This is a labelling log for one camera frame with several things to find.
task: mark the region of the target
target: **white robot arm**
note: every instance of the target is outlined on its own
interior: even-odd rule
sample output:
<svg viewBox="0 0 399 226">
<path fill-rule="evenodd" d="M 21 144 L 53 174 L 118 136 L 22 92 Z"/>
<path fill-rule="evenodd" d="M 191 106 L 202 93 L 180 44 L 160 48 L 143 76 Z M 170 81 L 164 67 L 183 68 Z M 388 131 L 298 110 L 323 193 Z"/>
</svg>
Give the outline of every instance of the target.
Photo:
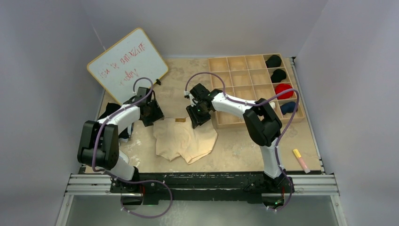
<svg viewBox="0 0 399 226">
<path fill-rule="evenodd" d="M 119 134 L 126 128 L 130 130 L 132 123 L 141 120 L 144 126 L 151 126 L 153 122 L 164 117 L 156 99 L 151 95 L 136 106 L 131 103 L 143 98 L 150 89 L 139 87 L 137 95 L 125 102 L 120 107 L 120 112 L 112 118 L 103 118 L 98 121 L 87 121 L 83 125 L 82 136 L 78 151 L 78 161 L 86 165 L 92 165 L 94 144 L 97 132 L 105 123 L 101 134 L 100 144 L 96 152 L 96 166 L 106 169 L 119 178 L 131 181 L 138 177 L 138 169 L 128 164 L 126 155 L 119 151 Z"/>
<path fill-rule="evenodd" d="M 202 125 L 210 119 L 209 111 L 226 112 L 244 119 L 249 135 L 260 146 L 264 173 L 271 178 L 276 178 L 281 174 L 274 147 L 277 137 L 280 135 L 282 124 L 273 110 L 274 103 L 272 105 L 265 104 L 261 107 L 235 103 L 226 99 L 221 90 L 215 89 L 209 92 L 200 83 L 190 90 L 188 97 L 191 105 L 186 109 L 191 118 L 193 128 Z M 244 100 L 233 96 L 229 96 L 229 98 L 247 104 L 257 104 L 264 101 L 264 99 L 259 101 Z"/>
</svg>

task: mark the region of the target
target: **yellow highlighter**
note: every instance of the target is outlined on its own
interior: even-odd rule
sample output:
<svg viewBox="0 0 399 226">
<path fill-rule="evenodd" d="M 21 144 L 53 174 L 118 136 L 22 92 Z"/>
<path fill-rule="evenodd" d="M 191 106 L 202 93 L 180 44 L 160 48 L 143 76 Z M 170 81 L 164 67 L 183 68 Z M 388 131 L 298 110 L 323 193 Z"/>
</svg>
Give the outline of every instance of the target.
<svg viewBox="0 0 399 226">
<path fill-rule="evenodd" d="M 306 165 L 305 161 L 303 160 L 301 154 L 299 153 L 298 149 L 292 150 L 294 153 L 296 159 L 298 160 L 299 164 L 302 166 L 302 169 L 305 171 L 305 173 L 309 173 L 311 170 L 308 168 Z"/>
</svg>

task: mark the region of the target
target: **table surface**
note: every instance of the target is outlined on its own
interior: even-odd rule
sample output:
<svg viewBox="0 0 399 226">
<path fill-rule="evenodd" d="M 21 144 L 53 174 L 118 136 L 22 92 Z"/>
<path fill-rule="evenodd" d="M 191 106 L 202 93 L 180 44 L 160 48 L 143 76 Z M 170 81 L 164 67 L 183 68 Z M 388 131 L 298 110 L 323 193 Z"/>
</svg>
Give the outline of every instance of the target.
<svg viewBox="0 0 399 226">
<path fill-rule="evenodd" d="M 198 72 L 208 71 L 206 58 L 171 58 L 165 59 L 169 72 L 160 80 L 162 85 L 155 85 L 157 101 L 168 118 L 188 117 L 186 106 L 190 101 L 183 97 L 186 81 Z M 296 80 L 289 58 L 284 59 L 288 66 L 288 74 L 297 88 Z M 198 82 L 211 89 L 210 76 L 207 74 L 193 78 L 189 84 L 190 90 Z M 100 114 L 107 103 L 115 100 L 106 92 Z M 213 151 L 198 161 L 187 164 L 182 157 L 169 161 L 155 154 L 155 137 L 152 127 L 144 127 L 141 122 L 134 124 L 132 137 L 127 143 L 122 143 L 120 150 L 130 158 L 130 165 L 137 166 L 140 172 L 220 172 L 220 171 L 263 171 L 263 160 L 259 149 L 245 127 L 216 129 L 218 138 Z M 292 123 L 280 142 L 282 163 L 287 171 L 302 171 L 292 150 L 298 149 L 310 170 L 321 170 L 319 157 L 313 142 L 313 137 L 307 119 Z"/>
</svg>

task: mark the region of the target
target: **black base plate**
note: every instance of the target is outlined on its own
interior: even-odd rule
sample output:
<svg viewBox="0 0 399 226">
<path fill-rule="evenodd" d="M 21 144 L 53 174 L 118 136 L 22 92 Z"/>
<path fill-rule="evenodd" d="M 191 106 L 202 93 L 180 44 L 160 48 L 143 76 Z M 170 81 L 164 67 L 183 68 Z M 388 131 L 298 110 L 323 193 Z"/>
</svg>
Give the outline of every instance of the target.
<svg viewBox="0 0 399 226">
<path fill-rule="evenodd" d="M 262 171 L 207 172 L 207 173 L 140 173 L 140 180 L 164 182 L 173 194 L 173 200 L 186 201 L 247 201 L 263 203 L 263 193 L 289 193 L 289 181 L 281 175 L 271 179 Z M 144 183 L 144 205 L 156 205 L 169 200 L 167 189 L 160 183 Z M 138 186 L 115 183 L 111 193 L 134 193 Z"/>
</svg>

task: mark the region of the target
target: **red cap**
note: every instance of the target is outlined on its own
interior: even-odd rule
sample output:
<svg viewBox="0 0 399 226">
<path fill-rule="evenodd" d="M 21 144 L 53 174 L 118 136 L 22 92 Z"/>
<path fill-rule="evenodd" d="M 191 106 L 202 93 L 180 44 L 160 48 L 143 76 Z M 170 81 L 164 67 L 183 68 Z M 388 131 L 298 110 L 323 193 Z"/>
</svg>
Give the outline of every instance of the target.
<svg viewBox="0 0 399 226">
<path fill-rule="evenodd" d="M 276 94 L 279 94 L 286 89 L 292 89 L 292 86 L 283 83 L 283 84 L 276 86 L 274 91 L 276 91 Z M 285 93 L 285 94 L 279 96 L 277 99 L 279 99 L 279 100 L 288 99 L 288 98 L 292 97 L 293 95 L 294 95 L 294 92 L 290 91 L 288 93 Z"/>
</svg>

